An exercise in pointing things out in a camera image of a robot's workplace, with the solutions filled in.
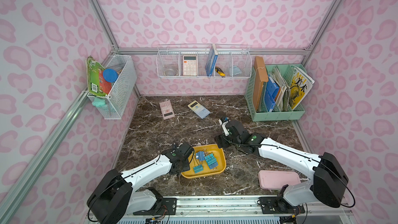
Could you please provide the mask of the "teal binder clip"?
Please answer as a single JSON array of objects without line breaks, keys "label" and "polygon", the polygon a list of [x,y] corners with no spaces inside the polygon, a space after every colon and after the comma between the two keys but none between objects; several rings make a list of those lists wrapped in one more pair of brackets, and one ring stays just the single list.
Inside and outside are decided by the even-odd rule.
[{"label": "teal binder clip", "polygon": [[209,155],[205,156],[205,161],[210,167],[212,164],[217,162],[217,159],[214,157],[212,153],[210,153]]},{"label": "teal binder clip", "polygon": [[198,174],[198,173],[202,172],[203,170],[204,170],[204,167],[203,167],[202,162],[195,164],[193,167],[193,171],[195,174]]}]

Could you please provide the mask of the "blue binder clip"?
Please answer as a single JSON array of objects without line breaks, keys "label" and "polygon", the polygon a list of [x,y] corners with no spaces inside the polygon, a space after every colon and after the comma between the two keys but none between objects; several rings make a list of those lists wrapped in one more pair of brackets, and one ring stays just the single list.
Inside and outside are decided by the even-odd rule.
[{"label": "blue binder clip", "polygon": [[198,151],[198,152],[195,154],[195,158],[196,158],[196,160],[199,161],[199,162],[205,161],[205,152],[204,152],[204,151]]},{"label": "blue binder clip", "polygon": [[215,169],[218,166],[218,163],[216,160],[212,161],[211,163],[208,164],[209,168],[211,170]]}]

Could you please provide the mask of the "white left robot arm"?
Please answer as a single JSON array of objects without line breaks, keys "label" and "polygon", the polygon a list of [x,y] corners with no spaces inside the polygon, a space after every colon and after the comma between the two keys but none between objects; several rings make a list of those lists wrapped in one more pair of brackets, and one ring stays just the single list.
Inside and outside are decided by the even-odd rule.
[{"label": "white left robot arm", "polygon": [[162,175],[188,171],[193,154],[194,148],[182,143],[134,169],[108,171],[87,200],[88,220],[116,224],[126,214],[152,215],[159,220],[171,213],[157,190],[140,188]]}]

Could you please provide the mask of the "yellow plastic storage box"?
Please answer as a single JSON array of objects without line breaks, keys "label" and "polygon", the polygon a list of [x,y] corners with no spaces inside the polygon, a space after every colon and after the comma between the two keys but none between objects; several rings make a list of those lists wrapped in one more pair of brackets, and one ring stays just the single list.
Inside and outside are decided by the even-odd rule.
[{"label": "yellow plastic storage box", "polygon": [[194,147],[194,153],[188,161],[190,169],[181,173],[187,179],[217,175],[227,167],[223,149],[216,144]]}]

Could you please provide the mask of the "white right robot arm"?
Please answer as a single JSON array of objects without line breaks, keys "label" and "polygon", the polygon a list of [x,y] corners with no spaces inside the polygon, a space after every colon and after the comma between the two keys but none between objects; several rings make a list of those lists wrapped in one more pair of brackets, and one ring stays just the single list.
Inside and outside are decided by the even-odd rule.
[{"label": "white right robot arm", "polygon": [[228,117],[221,117],[219,123],[223,130],[222,134],[215,137],[219,148],[235,146],[247,155],[277,161],[307,177],[306,182],[282,186],[279,194],[271,201],[273,207],[287,213],[301,204],[316,201],[332,208],[342,206],[349,179],[333,154],[307,153],[262,134],[251,134],[241,122]]}]

